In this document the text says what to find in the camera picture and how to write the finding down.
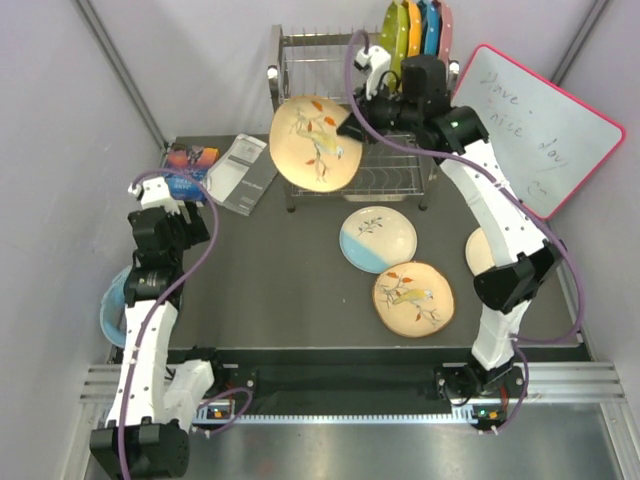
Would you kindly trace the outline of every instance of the white wall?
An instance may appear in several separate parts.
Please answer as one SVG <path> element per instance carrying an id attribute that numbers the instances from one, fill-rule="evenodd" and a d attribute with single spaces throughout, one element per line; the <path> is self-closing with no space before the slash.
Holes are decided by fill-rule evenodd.
<path id="1" fill-rule="evenodd" d="M 585 277 L 587 327 L 640 423 L 640 3 L 614 0 L 564 88 L 627 128 L 627 140 L 554 218 Z"/>
<path id="2" fill-rule="evenodd" d="M 0 57 L 0 476 L 54 479 L 158 154 L 69 0 L 2 2 Z"/>
<path id="3" fill-rule="evenodd" d="M 390 0 L 92 2 L 160 129 L 173 138 L 268 132 L 271 25 L 285 33 L 373 28 Z M 474 47 L 491 43 L 550 76 L 593 0 L 448 3 L 454 58 L 466 62 Z"/>

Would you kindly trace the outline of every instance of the metal rod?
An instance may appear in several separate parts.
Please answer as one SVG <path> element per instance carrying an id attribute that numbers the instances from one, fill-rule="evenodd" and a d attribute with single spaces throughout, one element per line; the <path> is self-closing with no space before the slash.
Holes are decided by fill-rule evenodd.
<path id="1" fill-rule="evenodd" d="M 162 135 L 162 131 L 160 130 L 160 127 L 158 127 L 158 124 L 153 118 L 153 115 L 151 115 L 149 107 L 147 107 L 147 104 L 144 101 L 140 90 L 138 89 L 136 83 L 133 81 L 129 70 L 122 60 L 122 57 L 120 57 L 120 54 L 118 53 L 115 45 L 111 41 L 111 38 L 109 37 L 109 34 L 107 33 L 107 30 L 102 23 L 102 20 L 100 20 L 100 17 L 93 8 L 90 0 L 72 0 L 72 2 L 77 7 L 82 18 L 85 20 L 87 26 L 98 41 L 100 49 L 106 55 L 107 61 L 113 68 L 113 71 L 122 84 L 127 96 L 142 117 L 142 121 L 147 126 L 149 133 L 151 133 L 151 136 L 156 141 L 158 146 L 161 149 L 164 149 L 167 142 Z"/>
<path id="2" fill-rule="evenodd" d="M 593 34 L 595 26 L 602 19 L 605 9 L 609 6 L 611 0 L 595 0 L 589 12 L 585 16 L 578 32 L 573 37 L 566 52 L 562 56 L 562 60 L 556 67 L 555 72 L 551 76 L 551 83 L 561 85 L 566 79 L 569 71 L 573 67 L 578 55 L 587 43 L 587 40 Z"/>
<path id="3" fill-rule="evenodd" d="M 269 52 L 267 54 L 267 82 L 271 93 L 271 106 L 273 112 L 280 106 L 280 84 L 284 88 L 284 78 L 286 77 L 286 65 L 283 60 L 282 49 L 282 27 L 273 25 L 269 37 Z"/>

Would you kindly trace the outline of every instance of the instruction manual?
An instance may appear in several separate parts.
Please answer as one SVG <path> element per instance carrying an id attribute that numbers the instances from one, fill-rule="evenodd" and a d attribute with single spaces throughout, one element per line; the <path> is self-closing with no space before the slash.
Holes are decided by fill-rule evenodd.
<path id="1" fill-rule="evenodd" d="M 240 134 L 207 172 L 204 185 L 216 203 L 249 215 L 276 176 L 267 144 Z"/>

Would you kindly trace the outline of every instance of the dish rack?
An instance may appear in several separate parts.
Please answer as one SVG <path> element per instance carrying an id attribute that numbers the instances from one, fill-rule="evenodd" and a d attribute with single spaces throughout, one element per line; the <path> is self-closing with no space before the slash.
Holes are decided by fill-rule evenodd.
<path id="1" fill-rule="evenodd" d="M 343 65 L 352 34 L 353 30 L 351 33 L 309 33 L 302 29 L 300 33 L 284 35 L 281 25 L 272 26 L 267 81 L 274 113 L 289 98 L 310 94 L 327 97 L 347 107 Z M 377 42 L 378 36 L 377 31 L 369 34 L 372 43 Z M 366 79 L 357 71 L 353 77 L 352 90 Z M 404 145 L 415 145 L 411 134 L 388 135 L 388 138 Z M 426 210 L 430 186 L 436 175 L 436 165 L 430 157 L 402 154 L 382 144 L 365 145 L 360 168 L 343 189 L 318 193 L 286 182 L 287 210 L 295 210 L 296 198 L 326 196 L 342 196 L 354 202 L 390 202 L 420 196 L 419 208 Z"/>

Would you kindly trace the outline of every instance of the whiteboard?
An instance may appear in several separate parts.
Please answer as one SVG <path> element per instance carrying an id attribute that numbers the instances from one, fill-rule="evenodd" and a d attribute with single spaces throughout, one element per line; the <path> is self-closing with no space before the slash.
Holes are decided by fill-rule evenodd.
<path id="1" fill-rule="evenodd" d="M 622 143 L 624 128 L 489 45 L 480 45 L 453 97 L 489 132 L 515 194 L 551 217 Z"/>

